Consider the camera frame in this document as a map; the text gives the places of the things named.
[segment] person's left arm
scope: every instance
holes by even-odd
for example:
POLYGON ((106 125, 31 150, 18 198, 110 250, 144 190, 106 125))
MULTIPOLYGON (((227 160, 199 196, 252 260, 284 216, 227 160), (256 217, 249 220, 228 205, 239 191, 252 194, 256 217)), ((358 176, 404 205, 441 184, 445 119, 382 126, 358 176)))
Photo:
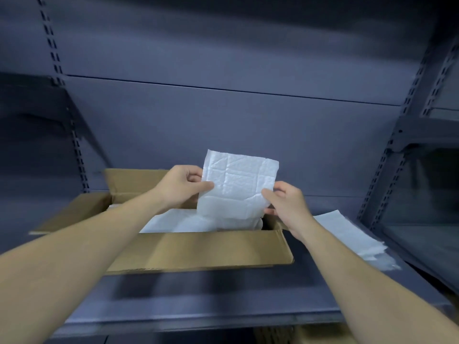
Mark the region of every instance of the person's left arm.
POLYGON ((2 343, 46 340, 154 215, 213 188, 201 176, 199 167, 175 166, 123 205, 2 254, 2 343))

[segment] person's right hand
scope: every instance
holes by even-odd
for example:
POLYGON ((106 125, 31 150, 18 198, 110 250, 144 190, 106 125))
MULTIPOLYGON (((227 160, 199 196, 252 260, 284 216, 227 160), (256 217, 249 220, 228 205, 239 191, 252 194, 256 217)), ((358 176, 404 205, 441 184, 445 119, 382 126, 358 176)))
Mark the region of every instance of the person's right hand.
POLYGON ((292 235, 301 241, 300 229, 312 218, 302 191, 284 181, 277 181, 274 192, 264 188, 261 194, 274 206, 274 209, 266 208, 264 212, 279 216, 292 235))

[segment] brown cardboard box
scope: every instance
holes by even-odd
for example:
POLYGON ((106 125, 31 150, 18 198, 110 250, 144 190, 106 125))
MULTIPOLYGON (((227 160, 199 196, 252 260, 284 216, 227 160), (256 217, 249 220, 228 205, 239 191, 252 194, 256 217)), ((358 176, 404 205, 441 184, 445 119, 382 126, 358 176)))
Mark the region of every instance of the brown cardboard box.
MULTIPOLYGON (((167 170, 106 169, 110 193, 80 194, 31 234, 48 234, 81 222, 152 189, 167 170)), ((196 204, 184 203, 193 209, 196 204)), ((282 234, 283 223, 266 215, 261 231, 141 233, 123 250, 107 274, 290 264, 293 255, 282 234)))

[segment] box flap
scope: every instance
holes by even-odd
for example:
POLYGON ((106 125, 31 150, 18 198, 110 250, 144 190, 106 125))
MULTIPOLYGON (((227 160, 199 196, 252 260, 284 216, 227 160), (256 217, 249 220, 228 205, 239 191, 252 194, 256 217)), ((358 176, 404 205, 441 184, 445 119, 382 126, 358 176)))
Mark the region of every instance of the box flap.
POLYGON ((107 192, 80 194, 58 214, 29 232, 29 234, 52 233, 61 228, 71 226, 105 211, 111 202, 112 196, 107 192))
POLYGON ((168 170, 105 169, 104 176, 112 195, 144 193, 161 181, 168 170))
POLYGON ((290 264, 281 230, 139 234, 107 274, 290 264))

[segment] person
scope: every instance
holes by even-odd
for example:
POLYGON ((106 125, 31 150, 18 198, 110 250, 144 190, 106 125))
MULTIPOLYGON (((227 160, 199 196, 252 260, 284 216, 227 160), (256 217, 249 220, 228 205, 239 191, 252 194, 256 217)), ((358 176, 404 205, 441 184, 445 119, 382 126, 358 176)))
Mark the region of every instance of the person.
MULTIPOLYGON (((199 167, 175 166, 123 205, 1 255, 2 344, 46 340, 152 216, 213 188, 201 176, 199 167)), ((265 212, 278 215, 309 250, 359 343, 459 342, 456 324, 318 224, 301 190, 282 181, 274 190, 262 190, 273 206, 265 212)))

